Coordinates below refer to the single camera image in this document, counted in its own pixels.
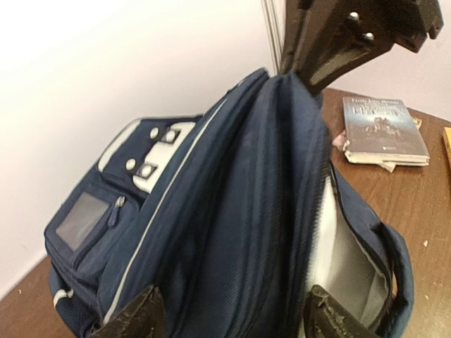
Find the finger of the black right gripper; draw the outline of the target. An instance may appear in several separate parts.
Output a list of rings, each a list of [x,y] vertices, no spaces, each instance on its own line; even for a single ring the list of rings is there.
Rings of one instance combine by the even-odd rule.
[[[389,52],[396,44],[417,53],[427,39],[443,28],[438,1],[355,1],[348,28],[356,38],[356,68]],[[302,76],[317,95],[340,76]]]
[[[356,38],[347,27],[355,1],[286,1],[279,73],[342,76],[356,68]]]

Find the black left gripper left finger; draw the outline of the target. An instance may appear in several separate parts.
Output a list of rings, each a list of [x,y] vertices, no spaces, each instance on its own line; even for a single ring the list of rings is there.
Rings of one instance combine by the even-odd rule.
[[[112,321],[90,337],[164,337],[166,312],[160,289],[150,285],[136,296]]]

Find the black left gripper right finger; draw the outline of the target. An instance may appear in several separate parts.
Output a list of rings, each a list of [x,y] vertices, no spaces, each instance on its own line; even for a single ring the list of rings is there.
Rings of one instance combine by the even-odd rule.
[[[315,284],[307,293],[303,312],[305,337],[357,338],[373,337],[322,286]]]

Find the dark blue-grey paperback book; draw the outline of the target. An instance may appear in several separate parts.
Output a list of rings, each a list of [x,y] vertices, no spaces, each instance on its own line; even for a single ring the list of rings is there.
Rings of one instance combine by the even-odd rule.
[[[342,103],[350,163],[429,164],[426,144],[403,101],[346,96]]]

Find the navy blue student backpack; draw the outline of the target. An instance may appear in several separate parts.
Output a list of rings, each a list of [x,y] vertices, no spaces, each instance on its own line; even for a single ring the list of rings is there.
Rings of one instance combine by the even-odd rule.
[[[126,126],[44,231],[72,333],[156,285],[164,337],[305,337],[318,284],[373,337],[401,337],[407,246],[336,170],[321,106],[294,74],[260,69],[206,113]]]

